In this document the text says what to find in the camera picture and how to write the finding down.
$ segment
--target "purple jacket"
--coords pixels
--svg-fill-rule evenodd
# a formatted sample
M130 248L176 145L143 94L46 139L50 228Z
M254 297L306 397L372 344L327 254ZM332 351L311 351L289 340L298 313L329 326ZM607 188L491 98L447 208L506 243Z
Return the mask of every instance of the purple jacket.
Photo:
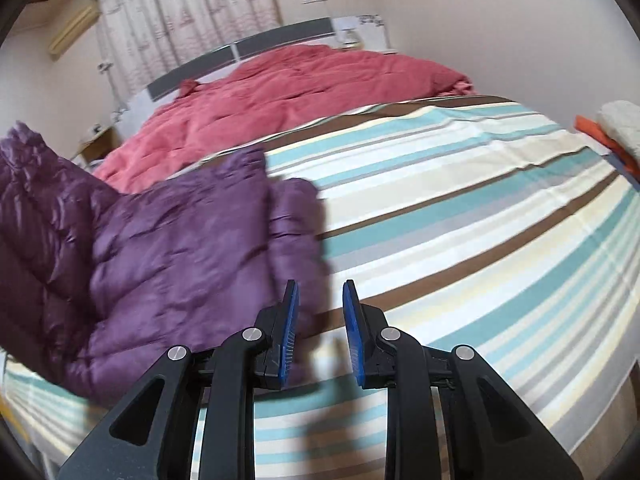
M316 189L270 181L260 150L120 195L18 123L0 190L0 346L79 396L108 406L167 348L219 345L288 279L313 330Z

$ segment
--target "silver screw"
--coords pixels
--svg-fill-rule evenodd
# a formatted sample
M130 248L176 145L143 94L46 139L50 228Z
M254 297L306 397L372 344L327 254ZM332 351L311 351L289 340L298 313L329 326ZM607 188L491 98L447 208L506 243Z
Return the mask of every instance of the silver screw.
M187 355L187 349L184 346L174 346L169 348L169 351L166 354L171 361L179 361Z
M385 341L397 341L398 339L400 339L400 331L397 328L393 328L392 326L383 328L380 332L380 335Z
M242 332L242 337L246 341L256 341L257 339L260 339L261 336L262 330L256 327L247 328L246 330L244 330L244 332Z
M476 353L470 346L459 346L456 348L456 355L463 361L471 361Z

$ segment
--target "curtain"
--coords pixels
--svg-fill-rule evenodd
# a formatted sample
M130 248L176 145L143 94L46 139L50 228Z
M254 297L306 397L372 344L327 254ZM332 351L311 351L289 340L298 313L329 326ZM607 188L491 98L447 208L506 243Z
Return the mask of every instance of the curtain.
M122 95L183 63L278 27L274 0L100 0L100 42Z

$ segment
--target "red cloth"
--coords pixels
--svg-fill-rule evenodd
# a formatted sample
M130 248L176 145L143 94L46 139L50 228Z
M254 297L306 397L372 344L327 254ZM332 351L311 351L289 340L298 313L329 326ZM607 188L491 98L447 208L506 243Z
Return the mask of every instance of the red cloth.
M185 82L180 97L158 108L95 175L121 192L140 192L203 156L320 117L441 92L473 93L467 86L465 75L433 61L325 45L287 46L242 64L224 79Z
M578 115L575 118L575 129L596 139L600 144L609 148L613 153L619 156L625 169L636 179L640 180L640 167L636 160L629 155L626 150L616 141L611 139L598 123Z

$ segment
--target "striped bed sheet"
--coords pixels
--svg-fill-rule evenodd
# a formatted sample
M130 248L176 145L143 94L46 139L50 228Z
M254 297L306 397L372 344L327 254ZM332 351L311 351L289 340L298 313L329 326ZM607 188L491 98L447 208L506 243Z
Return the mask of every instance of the striped bed sheet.
M577 447L638 358L640 197L625 175L581 136L491 96L361 108L260 143L270 175L320 189L332 273L323 329L303 343L312 379L257 398L257 478L383 478L386 393L349 375L346 279L423 344L474 346ZM104 414L11 359L2 393L57 463ZM204 410L193 479L203 424Z

